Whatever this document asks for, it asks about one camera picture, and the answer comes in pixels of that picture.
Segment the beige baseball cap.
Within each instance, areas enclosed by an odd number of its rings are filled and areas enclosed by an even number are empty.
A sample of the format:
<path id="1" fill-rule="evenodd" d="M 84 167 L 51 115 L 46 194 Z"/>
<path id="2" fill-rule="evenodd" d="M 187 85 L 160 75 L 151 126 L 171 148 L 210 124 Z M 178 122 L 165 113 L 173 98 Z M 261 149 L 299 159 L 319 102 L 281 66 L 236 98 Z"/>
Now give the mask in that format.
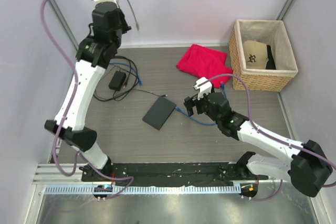
<path id="1" fill-rule="evenodd" d="M 267 45 L 255 40 L 243 42 L 247 69 L 266 69 L 268 61 Z"/>

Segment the black power adapter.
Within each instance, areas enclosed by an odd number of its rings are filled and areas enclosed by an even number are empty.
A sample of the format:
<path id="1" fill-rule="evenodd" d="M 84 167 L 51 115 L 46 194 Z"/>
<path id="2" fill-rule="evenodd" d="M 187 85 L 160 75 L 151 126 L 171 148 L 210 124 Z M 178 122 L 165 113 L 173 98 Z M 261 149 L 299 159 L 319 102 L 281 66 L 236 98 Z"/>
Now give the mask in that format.
<path id="1" fill-rule="evenodd" d="M 116 71 L 113 74 L 113 77 L 108 85 L 109 89 L 114 91 L 120 91 L 124 84 L 126 76 L 126 73 L 122 71 Z"/>

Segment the black item in basket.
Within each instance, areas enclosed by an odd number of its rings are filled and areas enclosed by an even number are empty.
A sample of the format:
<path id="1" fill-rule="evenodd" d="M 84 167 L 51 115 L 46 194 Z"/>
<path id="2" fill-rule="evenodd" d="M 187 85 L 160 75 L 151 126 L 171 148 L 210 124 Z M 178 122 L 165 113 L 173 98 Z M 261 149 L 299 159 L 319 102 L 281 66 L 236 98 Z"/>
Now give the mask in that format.
<path id="1" fill-rule="evenodd" d="M 276 70 L 275 61 L 272 55 L 271 47 L 267 45 L 267 57 L 268 61 L 266 64 L 266 70 Z"/>

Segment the black network switch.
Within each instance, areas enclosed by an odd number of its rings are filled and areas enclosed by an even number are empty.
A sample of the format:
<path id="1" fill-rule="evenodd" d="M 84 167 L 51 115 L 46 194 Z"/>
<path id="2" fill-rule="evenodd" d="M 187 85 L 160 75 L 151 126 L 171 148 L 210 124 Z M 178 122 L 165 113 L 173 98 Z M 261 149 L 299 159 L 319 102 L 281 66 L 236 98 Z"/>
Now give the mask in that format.
<path id="1" fill-rule="evenodd" d="M 164 97 L 159 97 L 142 118 L 143 122 L 160 130 L 175 110 L 176 104 Z"/>

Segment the red cloth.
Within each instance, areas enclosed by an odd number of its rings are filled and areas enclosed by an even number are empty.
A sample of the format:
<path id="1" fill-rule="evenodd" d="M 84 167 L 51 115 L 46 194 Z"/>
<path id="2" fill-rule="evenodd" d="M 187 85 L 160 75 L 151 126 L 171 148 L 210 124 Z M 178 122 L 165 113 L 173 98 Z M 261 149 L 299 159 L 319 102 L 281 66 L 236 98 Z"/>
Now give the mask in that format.
<path id="1" fill-rule="evenodd" d="M 233 74 L 233 70 L 225 66 L 226 59 L 227 53 L 192 44 L 176 67 L 199 79 L 210 79 L 219 74 Z"/>

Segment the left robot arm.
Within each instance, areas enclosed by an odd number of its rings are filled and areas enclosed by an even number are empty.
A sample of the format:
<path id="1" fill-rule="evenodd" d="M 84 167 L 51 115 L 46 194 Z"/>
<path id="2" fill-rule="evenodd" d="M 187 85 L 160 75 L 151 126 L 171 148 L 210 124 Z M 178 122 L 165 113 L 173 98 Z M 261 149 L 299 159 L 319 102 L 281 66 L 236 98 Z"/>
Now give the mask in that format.
<path id="1" fill-rule="evenodd" d="M 85 126 L 86 114 L 93 93 L 117 54 L 121 37 L 131 29 L 122 10 L 114 2 L 102 2 L 92 11 L 93 34 L 87 36 L 76 53 L 74 75 L 61 109 L 45 129 L 58 134 L 68 145 L 80 151 L 95 168 L 93 174 L 105 182 L 112 174 L 111 160 L 96 142 L 97 133 Z"/>

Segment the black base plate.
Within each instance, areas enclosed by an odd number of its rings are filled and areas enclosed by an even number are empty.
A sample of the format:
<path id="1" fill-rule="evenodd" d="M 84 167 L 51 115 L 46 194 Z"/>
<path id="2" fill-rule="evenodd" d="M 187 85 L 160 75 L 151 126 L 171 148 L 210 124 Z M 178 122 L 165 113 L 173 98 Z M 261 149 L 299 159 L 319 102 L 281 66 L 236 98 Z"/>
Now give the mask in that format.
<path id="1" fill-rule="evenodd" d="M 182 187 L 232 185 L 238 180 L 267 180 L 254 175 L 246 166 L 229 162 L 216 163 L 115 163 L 109 177 L 134 178 L 133 187 Z"/>

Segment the wicker basket with liner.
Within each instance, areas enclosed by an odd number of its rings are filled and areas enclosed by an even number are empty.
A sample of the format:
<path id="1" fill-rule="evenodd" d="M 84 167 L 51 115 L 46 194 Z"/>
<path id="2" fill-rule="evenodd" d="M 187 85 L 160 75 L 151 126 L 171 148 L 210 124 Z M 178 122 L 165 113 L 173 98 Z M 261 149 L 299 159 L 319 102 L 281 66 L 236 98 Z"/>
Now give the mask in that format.
<path id="1" fill-rule="evenodd" d="M 285 25 L 280 20 L 236 20 L 229 54 L 233 74 L 249 90 L 280 92 L 298 73 Z"/>

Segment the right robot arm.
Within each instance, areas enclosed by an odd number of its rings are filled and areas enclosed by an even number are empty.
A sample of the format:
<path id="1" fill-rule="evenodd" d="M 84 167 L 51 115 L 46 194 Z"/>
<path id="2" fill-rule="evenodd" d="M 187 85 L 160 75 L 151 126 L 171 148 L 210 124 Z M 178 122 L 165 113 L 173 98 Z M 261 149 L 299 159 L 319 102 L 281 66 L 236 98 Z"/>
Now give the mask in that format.
<path id="1" fill-rule="evenodd" d="M 302 143 L 264 129 L 232 110 L 222 93 L 186 97 L 184 106 L 189 116 L 195 112 L 206 114 L 222 134 L 272 155 L 252 154 L 247 161 L 240 163 L 237 173 L 242 179 L 254 175 L 282 179 L 290 182 L 300 193 L 315 197 L 332 174 L 332 165 L 318 143 L 312 140 Z"/>

